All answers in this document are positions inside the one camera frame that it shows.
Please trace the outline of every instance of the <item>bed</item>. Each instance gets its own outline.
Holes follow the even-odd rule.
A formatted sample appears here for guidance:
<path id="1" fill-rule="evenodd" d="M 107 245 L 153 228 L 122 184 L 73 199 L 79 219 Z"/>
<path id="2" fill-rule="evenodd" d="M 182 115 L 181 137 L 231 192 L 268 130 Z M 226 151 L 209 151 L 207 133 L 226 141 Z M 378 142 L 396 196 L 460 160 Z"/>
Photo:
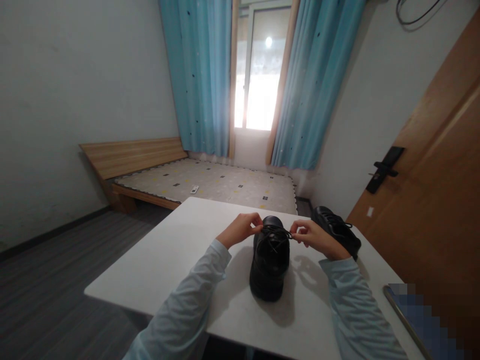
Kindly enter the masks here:
<path id="1" fill-rule="evenodd" d="M 117 211 L 134 211 L 134 199 L 175 209 L 193 196 L 297 215 L 290 177 L 190 159 L 179 137 L 80 147 Z"/>

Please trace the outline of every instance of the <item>baseboard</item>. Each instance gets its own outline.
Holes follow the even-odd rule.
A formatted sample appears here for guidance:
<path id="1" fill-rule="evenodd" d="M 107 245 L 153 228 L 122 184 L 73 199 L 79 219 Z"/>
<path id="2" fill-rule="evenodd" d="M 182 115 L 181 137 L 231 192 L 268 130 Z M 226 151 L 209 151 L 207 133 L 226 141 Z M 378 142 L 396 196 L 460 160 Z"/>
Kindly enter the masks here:
<path id="1" fill-rule="evenodd" d="M 18 245 L 15 245 L 14 247 L 11 247 L 3 251 L 2 253 L 0 253 L 0 262 L 13 258 L 14 256 L 17 256 L 23 253 L 24 251 L 34 248 L 37 245 L 40 245 L 41 243 L 44 243 L 47 240 L 50 240 L 51 238 L 54 238 L 70 229 L 73 229 L 74 227 L 77 227 L 78 225 L 86 223 L 91 219 L 94 219 L 102 214 L 105 214 L 109 210 L 110 210 L 110 206 L 103 207 L 100 210 L 91 212 L 85 216 L 82 216 L 81 218 L 78 218 L 77 220 L 73 220 L 72 222 L 66 223 L 65 225 L 59 226 L 57 228 L 54 228 L 53 230 L 50 230 L 41 235 L 35 236 L 30 240 L 27 240 Z"/>
<path id="2" fill-rule="evenodd" d="M 310 212 L 313 214 L 314 213 L 314 208 L 312 207 L 312 203 L 310 202 L 310 199 L 307 199 L 306 197 L 301 197 L 301 196 L 295 196 L 297 200 L 303 201 L 308 203 L 308 206 L 310 207 Z"/>

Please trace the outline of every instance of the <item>sleeve cuff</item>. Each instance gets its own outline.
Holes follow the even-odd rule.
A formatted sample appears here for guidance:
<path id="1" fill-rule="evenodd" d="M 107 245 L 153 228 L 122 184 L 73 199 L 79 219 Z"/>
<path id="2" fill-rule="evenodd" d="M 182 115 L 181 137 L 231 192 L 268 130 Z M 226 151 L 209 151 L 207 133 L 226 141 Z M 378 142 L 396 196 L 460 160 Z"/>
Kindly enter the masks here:
<path id="1" fill-rule="evenodd" d="M 353 257 L 337 261 L 323 259 L 320 260 L 318 263 L 328 277 L 330 277 L 331 274 L 345 273 L 359 268 Z"/>
<path id="2" fill-rule="evenodd" d="M 232 259 L 232 255 L 230 255 L 227 248 L 217 239 L 214 239 L 211 242 L 210 247 L 217 252 L 217 254 L 219 255 L 220 263 L 225 269 L 229 264 L 230 260 Z"/>

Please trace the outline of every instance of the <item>wooden bed frame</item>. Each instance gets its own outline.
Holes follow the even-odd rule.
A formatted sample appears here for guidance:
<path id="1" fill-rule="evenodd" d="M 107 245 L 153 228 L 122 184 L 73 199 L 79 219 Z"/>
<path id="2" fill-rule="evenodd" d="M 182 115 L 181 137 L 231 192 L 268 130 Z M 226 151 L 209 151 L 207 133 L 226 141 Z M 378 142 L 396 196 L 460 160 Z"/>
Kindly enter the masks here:
<path id="1" fill-rule="evenodd" d="M 137 206 L 134 199 L 176 209 L 180 204 L 144 192 L 108 182 L 108 179 L 188 157 L 179 137 L 153 140 L 116 141 L 80 144 L 111 207 L 130 213 Z"/>

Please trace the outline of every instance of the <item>white wall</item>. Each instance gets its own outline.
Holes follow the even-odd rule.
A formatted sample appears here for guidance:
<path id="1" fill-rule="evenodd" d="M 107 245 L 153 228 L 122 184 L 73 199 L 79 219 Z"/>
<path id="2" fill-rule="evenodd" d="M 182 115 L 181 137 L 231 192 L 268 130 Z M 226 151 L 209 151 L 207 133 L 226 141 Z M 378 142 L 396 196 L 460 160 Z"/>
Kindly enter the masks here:
<path id="1" fill-rule="evenodd" d="M 0 2 L 0 249 L 108 203 L 80 143 L 178 136 L 157 0 Z"/>
<path id="2" fill-rule="evenodd" d="M 314 179 L 313 206 L 346 218 L 479 6 L 450 0 L 416 31 L 401 27 L 397 1 L 367 1 Z M 408 1 L 406 20 L 433 1 Z"/>

